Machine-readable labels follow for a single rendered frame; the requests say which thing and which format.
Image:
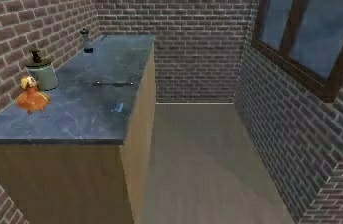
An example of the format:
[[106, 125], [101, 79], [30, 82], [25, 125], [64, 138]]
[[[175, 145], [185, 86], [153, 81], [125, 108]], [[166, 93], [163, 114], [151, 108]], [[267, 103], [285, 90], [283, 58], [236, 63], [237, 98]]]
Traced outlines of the orange round vase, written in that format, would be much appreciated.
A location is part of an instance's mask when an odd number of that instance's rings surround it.
[[44, 109], [49, 105], [51, 97], [41, 92], [38, 81], [32, 76], [23, 76], [20, 80], [21, 94], [16, 99], [16, 105], [31, 115], [34, 111]]

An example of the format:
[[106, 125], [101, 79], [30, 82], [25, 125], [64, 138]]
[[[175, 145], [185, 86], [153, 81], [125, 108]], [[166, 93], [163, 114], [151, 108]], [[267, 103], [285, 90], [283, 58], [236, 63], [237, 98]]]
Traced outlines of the dark butter knife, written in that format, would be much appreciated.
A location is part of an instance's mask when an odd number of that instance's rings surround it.
[[113, 86], [113, 87], [124, 87], [124, 86], [132, 86], [132, 82], [93, 82], [92, 86]]

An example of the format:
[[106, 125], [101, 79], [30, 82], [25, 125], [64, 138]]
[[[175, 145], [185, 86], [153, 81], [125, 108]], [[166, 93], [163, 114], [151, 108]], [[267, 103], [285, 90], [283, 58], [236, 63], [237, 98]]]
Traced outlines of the wooden counter with dark top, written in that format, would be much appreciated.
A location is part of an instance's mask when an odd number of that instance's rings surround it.
[[[142, 224], [155, 39], [103, 35], [57, 71], [44, 111], [0, 112], [0, 224]], [[93, 82], [132, 86], [92, 86]], [[123, 103], [121, 112], [112, 112]]]

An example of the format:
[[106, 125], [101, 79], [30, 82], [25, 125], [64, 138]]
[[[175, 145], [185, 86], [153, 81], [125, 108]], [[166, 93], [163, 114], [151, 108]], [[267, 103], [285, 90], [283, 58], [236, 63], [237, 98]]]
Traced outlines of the clear pepper mill black cap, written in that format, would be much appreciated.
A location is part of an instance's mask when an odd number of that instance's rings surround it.
[[83, 28], [80, 31], [80, 34], [82, 35], [82, 44], [83, 44], [83, 50], [85, 53], [92, 53], [93, 47], [91, 46], [91, 41], [89, 39], [89, 31], [86, 28]]

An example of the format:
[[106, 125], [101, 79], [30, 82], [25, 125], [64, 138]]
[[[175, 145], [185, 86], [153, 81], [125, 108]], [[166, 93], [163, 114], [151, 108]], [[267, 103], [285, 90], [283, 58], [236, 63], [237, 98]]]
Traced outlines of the pale green soap dispenser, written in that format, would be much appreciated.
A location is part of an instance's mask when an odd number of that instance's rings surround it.
[[42, 58], [38, 49], [31, 49], [32, 59], [26, 64], [28, 73], [37, 80], [41, 91], [50, 91], [58, 87], [58, 81], [51, 58]]

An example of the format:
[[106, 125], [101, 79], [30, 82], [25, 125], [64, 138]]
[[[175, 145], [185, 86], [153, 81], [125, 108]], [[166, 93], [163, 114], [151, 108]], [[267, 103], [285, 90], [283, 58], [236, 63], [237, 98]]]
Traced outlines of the dark framed window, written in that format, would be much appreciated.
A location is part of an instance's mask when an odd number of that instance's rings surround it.
[[343, 85], [343, 0], [258, 0], [251, 44], [331, 103]]

